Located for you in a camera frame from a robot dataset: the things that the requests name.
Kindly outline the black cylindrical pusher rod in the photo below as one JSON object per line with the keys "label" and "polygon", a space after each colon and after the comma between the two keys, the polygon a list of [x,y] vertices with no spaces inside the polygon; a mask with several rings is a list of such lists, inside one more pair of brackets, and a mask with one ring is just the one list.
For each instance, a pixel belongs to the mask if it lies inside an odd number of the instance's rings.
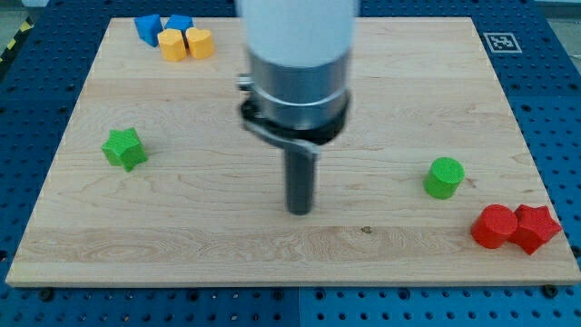
{"label": "black cylindrical pusher rod", "polygon": [[316,161],[297,151],[284,151],[286,207],[290,213],[305,215],[312,209]]}

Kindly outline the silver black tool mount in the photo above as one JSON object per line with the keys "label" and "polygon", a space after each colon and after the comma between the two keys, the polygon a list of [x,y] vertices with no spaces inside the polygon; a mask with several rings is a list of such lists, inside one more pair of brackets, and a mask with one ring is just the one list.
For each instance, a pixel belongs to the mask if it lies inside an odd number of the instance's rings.
{"label": "silver black tool mount", "polygon": [[241,104],[242,126],[283,150],[320,156],[319,146],[342,130],[350,106],[350,51],[324,64],[276,64],[248,51],[250,71],[238,77],[249,93]]}

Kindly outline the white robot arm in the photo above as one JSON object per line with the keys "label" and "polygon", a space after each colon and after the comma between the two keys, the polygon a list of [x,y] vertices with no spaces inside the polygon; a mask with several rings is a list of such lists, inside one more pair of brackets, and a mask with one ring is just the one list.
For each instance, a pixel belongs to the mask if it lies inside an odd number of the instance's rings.
{"label": "white robot arm", "polygon": [[245,130],[284,152],[286,206],[311,211],[320,146],[350,109],[353,0],[240,0],[250,71],[237,84]]}

